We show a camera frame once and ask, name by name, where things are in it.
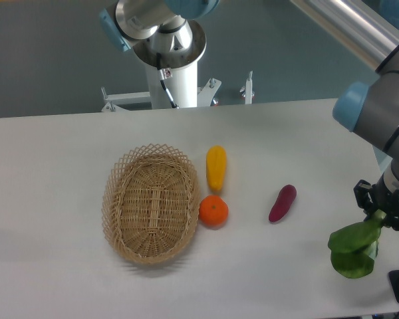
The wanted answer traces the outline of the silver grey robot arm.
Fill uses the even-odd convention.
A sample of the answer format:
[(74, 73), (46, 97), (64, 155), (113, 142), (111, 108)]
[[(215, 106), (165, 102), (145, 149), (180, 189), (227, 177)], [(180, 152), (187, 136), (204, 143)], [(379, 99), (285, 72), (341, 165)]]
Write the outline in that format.
[(362, 59), (378, 80), (350, 85), (336, 101), (333, 118), (390, 157), (374, 185), (354, 187), (367, 217), (378, 210), (383, 223), (399, 231), (399, 30), (362, 1), (294, 1), (300, 10)]

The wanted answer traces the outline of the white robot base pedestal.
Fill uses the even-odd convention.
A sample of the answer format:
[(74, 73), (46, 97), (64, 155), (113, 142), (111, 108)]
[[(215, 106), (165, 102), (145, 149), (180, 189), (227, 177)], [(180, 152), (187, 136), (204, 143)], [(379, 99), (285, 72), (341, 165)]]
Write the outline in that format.
[(172, 108), (166, 91), (181, 104), (184, 90), (198, 86), (198, 62), (207, 39), (197, 19), (218, 1), (116, 1), (99, 14), (109, 41), (121, 52), (133, 51), (144, 65), (153, 109)]

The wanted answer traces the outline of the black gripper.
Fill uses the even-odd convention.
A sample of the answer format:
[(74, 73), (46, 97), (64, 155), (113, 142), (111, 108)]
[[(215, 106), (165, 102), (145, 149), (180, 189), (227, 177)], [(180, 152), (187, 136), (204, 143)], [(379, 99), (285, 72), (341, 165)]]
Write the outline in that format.
[(384, 226), (399, 231), (399, 189), (391, 192), (384, 184), (371, 185), (360, 179), (353, 191), (356, 204), (366, 215), (382, 211), (386, 214)]

